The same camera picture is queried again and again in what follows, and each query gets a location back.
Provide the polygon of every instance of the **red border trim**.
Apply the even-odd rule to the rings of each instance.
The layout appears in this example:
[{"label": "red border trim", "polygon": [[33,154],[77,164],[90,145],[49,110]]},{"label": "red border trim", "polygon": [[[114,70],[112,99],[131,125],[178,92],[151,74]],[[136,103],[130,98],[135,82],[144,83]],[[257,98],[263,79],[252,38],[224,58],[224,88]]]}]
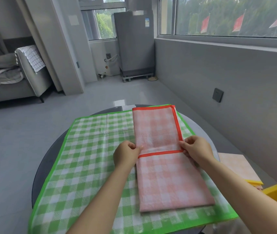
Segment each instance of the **red border trim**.
[{"label": "red border trim", "polygon": [[[132,110],[133,111],[136,111],[136,110],[157,110],[157,109],[164,109],[164,108],[171,108],[172,109],[172,114],[173,114],[173,118],[174,118],[174,121],[175,121],[175,126],[176,126],[176,130],[177,130],[178,138],[179,138],[180,141],[183,141],[182,131],[181,131],[180,125],[178,123],[178,119],[177,119],[177,115],[176,115],[174,105],[166,105],[166,106],[160,106],[160,107],[133,108]],[[181,152],[183,152],[183,149],[171,150],[171,151],[162,151],[162,152],[155,152],[155,153],[146,153],[146,154],[140,155],[138,158],[148,157],[148,156],[153,156],[153,155],[169,154],[169,153],[181,153]]]}]

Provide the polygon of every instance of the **orange checkered cloth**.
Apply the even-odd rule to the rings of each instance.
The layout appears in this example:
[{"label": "orange checkered cloth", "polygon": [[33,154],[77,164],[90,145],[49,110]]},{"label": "orange checkered cloth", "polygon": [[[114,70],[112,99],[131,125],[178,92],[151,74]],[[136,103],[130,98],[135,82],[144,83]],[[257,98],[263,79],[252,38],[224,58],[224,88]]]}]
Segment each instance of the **orange checkered cloth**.
[{"label": "orange checkered cloth", "polygon": [[214,205],[205,181],[183,154],[183,140],[172,105],[133,108],[136,145],[142,146],[136,163],[140,211]]},{"label": "orange checkered cloth", "polygon": [[263,185],[261,179],[242,154],[219,153],[219,157],[221,163],[234,173],[245,179],[251,185],[261,188],[261,185]]}]

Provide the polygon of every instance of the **gray appliance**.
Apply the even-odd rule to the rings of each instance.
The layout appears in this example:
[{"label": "gray appliance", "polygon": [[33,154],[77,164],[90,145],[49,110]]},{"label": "gray appliance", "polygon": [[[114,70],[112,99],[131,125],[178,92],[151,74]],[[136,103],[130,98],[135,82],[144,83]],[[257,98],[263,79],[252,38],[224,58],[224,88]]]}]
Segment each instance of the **gray appliance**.
[{"label": "gray appliance", "polygon": [[155,40],[152,10],[114,13],[123,81],[153,76]]}]

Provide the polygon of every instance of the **wall socket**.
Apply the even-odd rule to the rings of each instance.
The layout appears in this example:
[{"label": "wall socket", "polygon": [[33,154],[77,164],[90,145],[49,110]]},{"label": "wall socket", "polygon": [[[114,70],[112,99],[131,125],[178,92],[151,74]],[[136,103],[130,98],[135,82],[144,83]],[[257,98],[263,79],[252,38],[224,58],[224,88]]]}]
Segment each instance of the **wall socket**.
[{"label": "wall socket", "polygon": [[215,88],[212,98],[215,101],[217,101],[218,103],[220,103],[222,101],[223,94],[224,94],[224,92],[222,90],[219,90],[218,88]]}]

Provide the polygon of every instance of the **flag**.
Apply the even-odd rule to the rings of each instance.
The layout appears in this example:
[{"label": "flag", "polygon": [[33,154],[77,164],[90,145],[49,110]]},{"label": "flag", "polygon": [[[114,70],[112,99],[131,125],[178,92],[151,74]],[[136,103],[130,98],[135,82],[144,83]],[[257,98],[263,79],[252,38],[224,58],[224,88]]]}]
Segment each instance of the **flag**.
[{"label": "flag", "polygon": [[237,31],[240,31],[240,28],[242,26],[242,21],[244,20],[244,16],[245,14],[241,15],[240,17],[238,17],[235,21],[235,24],[234,24],[234,28],[233,28],[233,31],[232,32],[237,32]]},{"label": "flag", "polygon": [[209,19],[210,19],[210,14],[209,14],[209,16],[206,19],[204,19],[202,21],[201,30],[200,30],[201,34],[207,32],[208,24],[209,24]]},{"label": "flag", "polygon": [[277,27],[277,20],[275,20],[275,22],[272,23],[272,25],[269,28],[273,28],[273,27]]}]

